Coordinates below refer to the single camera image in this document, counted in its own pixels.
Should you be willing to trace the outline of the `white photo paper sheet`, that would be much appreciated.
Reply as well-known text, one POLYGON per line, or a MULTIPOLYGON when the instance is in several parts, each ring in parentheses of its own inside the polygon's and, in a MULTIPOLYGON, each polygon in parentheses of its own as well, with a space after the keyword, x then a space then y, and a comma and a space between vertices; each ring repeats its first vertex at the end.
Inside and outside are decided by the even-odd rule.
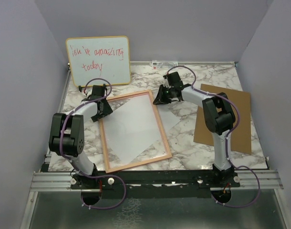
POLYGON ((149 95, 112 102, 119 106, 103 119, 109 154, 121 165, 166 155, 149 95))

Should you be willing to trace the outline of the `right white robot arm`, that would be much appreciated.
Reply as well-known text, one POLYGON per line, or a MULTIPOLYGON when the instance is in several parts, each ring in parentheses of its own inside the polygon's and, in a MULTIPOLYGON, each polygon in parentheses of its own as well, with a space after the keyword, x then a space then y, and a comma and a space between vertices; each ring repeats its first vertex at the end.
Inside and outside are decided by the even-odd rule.
POLYGON ((184 84, 178 72, 163 76, 165 82, 160 85, 154 105, 185 101, 203 109, 205 125, 212 133, 214 141, 213 183, 222 187, 229 181, 226 172, 232 167, 230 162, 230 138, 236 121, 232 103, 225 93, 213 94, 196 89, 191 84, 184 84))

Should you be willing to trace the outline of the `brown cardboard backing board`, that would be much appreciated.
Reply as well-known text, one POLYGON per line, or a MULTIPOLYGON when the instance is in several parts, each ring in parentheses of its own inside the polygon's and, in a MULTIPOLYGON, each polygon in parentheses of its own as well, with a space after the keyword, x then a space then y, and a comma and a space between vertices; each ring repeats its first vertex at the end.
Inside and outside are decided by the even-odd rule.
MULTIPOLYGON (((251 154, 251 120, 250 120, 250 94, 247 92, 222 88, 213 85, 201 84, 201 90, 210 93, 225 93, 239 110, 239 126, 231 133, 231 150, 251 154)), ((194 142, 213 146, 212 133, 205 125, 204 112, 201 107, 197 108, 194 142)))

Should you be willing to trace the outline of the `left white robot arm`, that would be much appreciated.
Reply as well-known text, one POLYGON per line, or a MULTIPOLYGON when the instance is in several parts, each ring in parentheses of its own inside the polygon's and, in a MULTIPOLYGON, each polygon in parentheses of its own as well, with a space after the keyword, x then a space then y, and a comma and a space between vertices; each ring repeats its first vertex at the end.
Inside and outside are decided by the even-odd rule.
POLYGON ((113 111, 107 101, 110 92, 105 84, 94 85, 91 94, 68 113, 55 113, 49 137, 49 150, 65 158, 87 188, 98 184, 98 171, 84 152, 84 123, 98 120, 113 111))

